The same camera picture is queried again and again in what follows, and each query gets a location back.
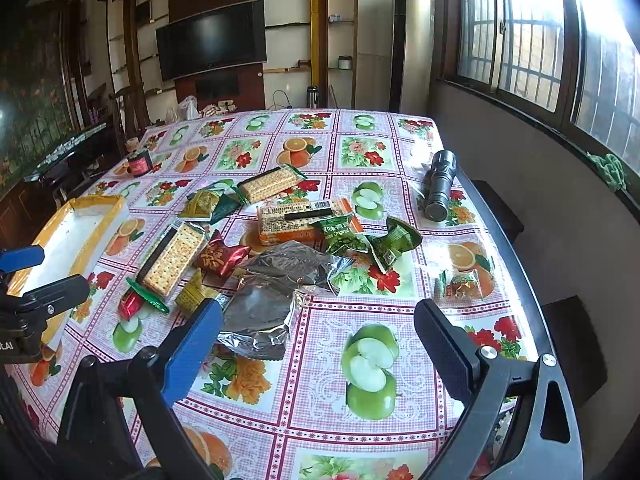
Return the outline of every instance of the black flashlight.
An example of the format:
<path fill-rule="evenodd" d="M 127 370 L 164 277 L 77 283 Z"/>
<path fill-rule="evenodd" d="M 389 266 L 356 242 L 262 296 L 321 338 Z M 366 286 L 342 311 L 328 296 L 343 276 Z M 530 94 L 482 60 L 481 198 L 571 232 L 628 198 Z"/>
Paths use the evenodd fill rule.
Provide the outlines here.
<path fill-rule="evenodd" d="M 429 193 L 424 207 L 424 215 L 429 220 L 442 222 L 447 218 L 449 194 L 456 170 L 455 153 L 441 150 L 433 155 L 431 169 L 424 178 Z"/>

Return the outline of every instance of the thermos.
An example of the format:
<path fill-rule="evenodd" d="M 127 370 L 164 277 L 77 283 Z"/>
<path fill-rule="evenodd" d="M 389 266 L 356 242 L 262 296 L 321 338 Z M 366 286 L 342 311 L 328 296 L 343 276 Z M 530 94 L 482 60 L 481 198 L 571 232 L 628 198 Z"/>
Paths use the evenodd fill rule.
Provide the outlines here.
<path fill-rule="evenodd" d="M 424 215 L 434 222 L 446 220 L 449 213 L 449 195 L 453 178 L 456 176 L 456 155 L 449 150 L 441 150 L 433 155 L 431 169 L 425 176 L 428 198 Z"/>
<path fill-rule="evenodd" d="M 318 87 L 317 86 L 306 87 L 306 107 L 318 108 Z"/>

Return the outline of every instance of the window glass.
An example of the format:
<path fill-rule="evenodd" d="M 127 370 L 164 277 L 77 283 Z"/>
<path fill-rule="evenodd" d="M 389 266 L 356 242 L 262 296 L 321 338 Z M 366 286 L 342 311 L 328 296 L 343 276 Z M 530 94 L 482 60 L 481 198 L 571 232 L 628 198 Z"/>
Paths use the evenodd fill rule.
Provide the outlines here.
<path fill-rule="evenodd" d="M 640 173 L 640 54 L 614 0 L 580 0 L 584 87 L 576 125 Z"/>
<path fill-rule="evenodd" d="M 498 86 L 553 112 L 562 73 L 562 0 L 504 0 L 504 10 Z"/>
<path fill-rule="evenodd" d="M 458 73 L 488 83 L 494 56 L 494 0 L 462 0 Z"/>

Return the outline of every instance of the open box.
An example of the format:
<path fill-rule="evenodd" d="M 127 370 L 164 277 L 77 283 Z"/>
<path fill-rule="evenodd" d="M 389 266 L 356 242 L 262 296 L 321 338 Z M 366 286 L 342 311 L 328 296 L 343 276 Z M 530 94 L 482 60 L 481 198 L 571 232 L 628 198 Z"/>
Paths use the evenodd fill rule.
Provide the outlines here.
<path fill-rule="evenodd" d="M 73 274 L 87 278 L 128 215 L 127 202 L 120 195 L 83 196 L 69 200 L 56 211 L 33 241 L 33 245 L 44 249 L 43 263 L 18 270 L 9 283 L 8 293 L 21 296 Z M 70 315 L 71 310 L 67 310 L 47 321 L 42 342 L 53 351 L 60 343 Z"/>

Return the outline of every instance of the window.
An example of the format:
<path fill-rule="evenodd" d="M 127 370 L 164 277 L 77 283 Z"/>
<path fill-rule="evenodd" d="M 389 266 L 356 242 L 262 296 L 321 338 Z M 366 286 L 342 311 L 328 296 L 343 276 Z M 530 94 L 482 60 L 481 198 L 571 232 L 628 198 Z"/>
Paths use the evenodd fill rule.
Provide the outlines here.
<path fill-rule="evenodd" d="M 564 49 L 562 0 L 504 0 L 499 87 L 556 110 Z"/>
<path fill-rule="evenodd" d="M 640 43 L 626 30 L 620 5 L 448 0 L 442 71 L 579 151 L 617 155 L 640 202 Z"/>

